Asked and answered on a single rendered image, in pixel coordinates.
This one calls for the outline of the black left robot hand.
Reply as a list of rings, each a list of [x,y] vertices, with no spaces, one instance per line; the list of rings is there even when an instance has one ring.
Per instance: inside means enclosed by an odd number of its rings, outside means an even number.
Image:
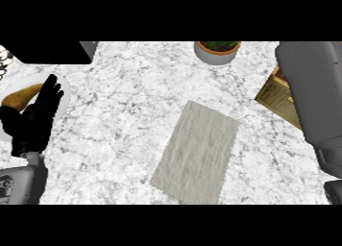
[[[10,106],[0,106],[2,130],[13,137],[13,157],[19,158],[23,153],[41,153],[45,150],[61,95],[57,76],[51,74],[39,90],[35,103],[26,106],[23,112]]]

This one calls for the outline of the potted plant in grey pot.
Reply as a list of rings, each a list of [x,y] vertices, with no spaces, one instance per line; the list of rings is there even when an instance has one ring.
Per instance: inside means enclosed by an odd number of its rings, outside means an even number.
[[[241,43],[237,42],[234,48],[228,51],[217,52],[201,44],[201,42],[194,42],[194,53],[197,58],[210,65],[225,65],[235,58]]]

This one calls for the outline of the brown potato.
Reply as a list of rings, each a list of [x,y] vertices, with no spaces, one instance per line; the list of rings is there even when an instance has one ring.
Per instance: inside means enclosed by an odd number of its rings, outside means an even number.
[[[36,84],[23,88],[22,90],[13,92],[5,96],[1,101],[1,105],[13,108],[17,111],[22,111],[32,99],[32,97],[38,94],[42,85]]]

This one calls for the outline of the black appliance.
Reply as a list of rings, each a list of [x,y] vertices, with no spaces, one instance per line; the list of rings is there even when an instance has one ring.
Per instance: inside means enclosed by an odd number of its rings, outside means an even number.
[[[0,41],[20,62],[29,64],[89,64],[97,41]]]

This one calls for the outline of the grey woven placemat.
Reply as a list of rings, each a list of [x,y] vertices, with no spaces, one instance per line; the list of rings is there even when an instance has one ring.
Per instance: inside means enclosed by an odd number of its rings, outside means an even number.
[[[240,123],[188,101],[150,184],[187,205],[217,203]]]

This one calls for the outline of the wicker basket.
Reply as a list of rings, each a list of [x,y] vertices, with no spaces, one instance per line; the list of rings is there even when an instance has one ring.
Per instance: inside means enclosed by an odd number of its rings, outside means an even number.
[[[254,101],[310,135],[342,135],[342,41],[282,41]]]

